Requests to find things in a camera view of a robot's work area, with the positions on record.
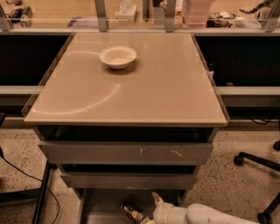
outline speckled floor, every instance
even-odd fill
[[[269,168],[246,161],[236,167],[234,156],[240,151],[280,162],[280,152],[272,149],[279,140],[277,126],[222,129],[214,140],[211,157],[199,170],[197,183],[186,196],[184,206],[201,203],[226,214],[257,221],[280,189],[280,174]],[[18,168],[41,179],[46,159],[37,146],[38,138],[32,129],[0,129],[0,145],[5,158]],[[0,159],[0,192],[39,187],[40,183],[27,178]],[[60,171],[52,171],[49,188],[60,204],[56,223],[77,223],[80,200],[60,178]],[[35,199],[0,204],[0,222],[32,223]],[[42,223],[52,223],[58,211],[49,193],[46,195]],[[280,223],[280,207],[272,214],[274,223]]]

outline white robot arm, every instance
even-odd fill
[[[145,219],[141,224],[256,224],[232,215],[217,211],[209,206],[191,204],[188,208],[163,202],[153,193],[156,209],[153,220]]]

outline white container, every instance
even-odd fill
[[[181,19],[184,28],[203,28],[207,25],[214,0],[184,0]]]

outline caster wheel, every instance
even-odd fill
[[[234,164],[242,166],[244,164],[244,158],[240,156],[235,156],[234,157]]]
[[[259,213],[257,219],[261,224],[273,224],[273,220],[268,213]]]
[[[280,151],[280,141],[274,142],[273,149],[276,151]]]

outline chair leg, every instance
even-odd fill
[[[256,157],[254,155],[248,154],[246,152],[240,152],[238,156],[234,157],[234,164],[238,166],[242,166],[244,164],[244,158],[252,160],[260,165],[264,165],[269,167],[272,170],[280,172],[280,164],[272,162],[268,159]],[[263,213],[259,213],[257,215],[257,219],[261,224],[272,224],[273,220],[271,218],[271,213],[279,206],[280,204],[280,192],[278,195],[273,199],[270,205],[265,209]]]
[[[256,157],[254,155],[248,154],[246,152],[240,152],[238,156],[234,157],[234,164],[235,165],[243,165],[244,164],[244,158],[247,158],[251,161],[254,161],[255,163],[258,163],[259,165],[264,165],[266,167],[269,167],[272,170],[275,170],[277,172],[280,172],[280,164],[272,162],[268,159],[262,158],[262,157]]]

